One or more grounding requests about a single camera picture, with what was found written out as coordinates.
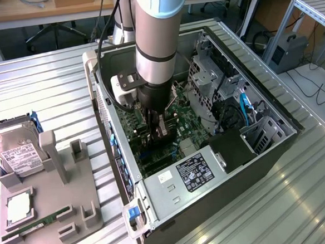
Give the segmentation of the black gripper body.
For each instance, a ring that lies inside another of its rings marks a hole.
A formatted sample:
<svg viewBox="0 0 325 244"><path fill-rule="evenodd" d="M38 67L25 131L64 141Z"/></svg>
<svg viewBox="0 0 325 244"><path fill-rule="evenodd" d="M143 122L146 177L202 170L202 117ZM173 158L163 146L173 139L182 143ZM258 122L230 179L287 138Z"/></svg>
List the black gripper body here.
<svg viewBox="0 0 325 244"><path fill-rule="evenodd" d="M172 80L163 84L144 84L137 88L138 99L143 108L163 113L170 102Z"/></svg>

